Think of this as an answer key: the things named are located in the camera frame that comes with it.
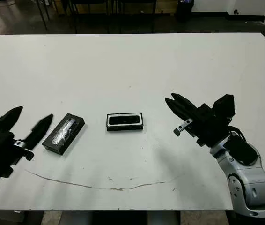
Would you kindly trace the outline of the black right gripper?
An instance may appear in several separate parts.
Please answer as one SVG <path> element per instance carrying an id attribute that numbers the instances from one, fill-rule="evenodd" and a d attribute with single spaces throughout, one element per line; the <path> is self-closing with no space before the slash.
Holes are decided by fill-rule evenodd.
<path id="1" fill-rule="evenodd" d="M 228 136 L 228 125 L 233 117 L 232 103 L 214 103 L 210 108 L 206 104 L 196 107 L 185 97 L 171 93 L 173 99 L 165 98 L 171 111 L 184 121 L 173 132 L 176 136 L 186 130 L 191 136 L 197 137 L 199 146 L 213 147 L 217 142 Z"/>

